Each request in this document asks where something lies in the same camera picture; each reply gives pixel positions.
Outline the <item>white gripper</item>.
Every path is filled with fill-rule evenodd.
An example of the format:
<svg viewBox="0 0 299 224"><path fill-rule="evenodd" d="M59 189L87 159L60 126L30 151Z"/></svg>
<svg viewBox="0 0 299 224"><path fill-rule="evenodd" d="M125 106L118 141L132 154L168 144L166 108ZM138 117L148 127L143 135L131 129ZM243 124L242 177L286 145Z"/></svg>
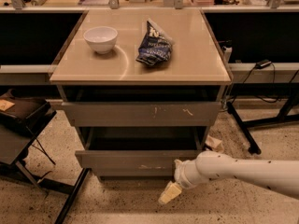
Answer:
<svg viewBox="0 0 299 224"><path fill-rule="evenodd" d="M182 192L182 189L193 189L198 185L200 177L195 165L195 160L175 160L174 178L177 182L170 181L165 190L160 195L158 202L160 204L167 204L174 200Z"/></svg>

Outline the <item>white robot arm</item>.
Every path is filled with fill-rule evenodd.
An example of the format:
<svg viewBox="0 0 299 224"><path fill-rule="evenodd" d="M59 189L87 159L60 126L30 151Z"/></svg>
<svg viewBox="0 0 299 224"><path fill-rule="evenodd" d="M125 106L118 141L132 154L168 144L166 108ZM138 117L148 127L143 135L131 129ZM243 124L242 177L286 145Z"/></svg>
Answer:
<svg viewBox="0 0 299 224"><path fill-rule="evenodd" d="M218 179L238 179L274 192L299 198L299 161L241 160L204 151L194 160L175 160L175 181L170 181L158 202L167 204L184 189Z"/></svg>

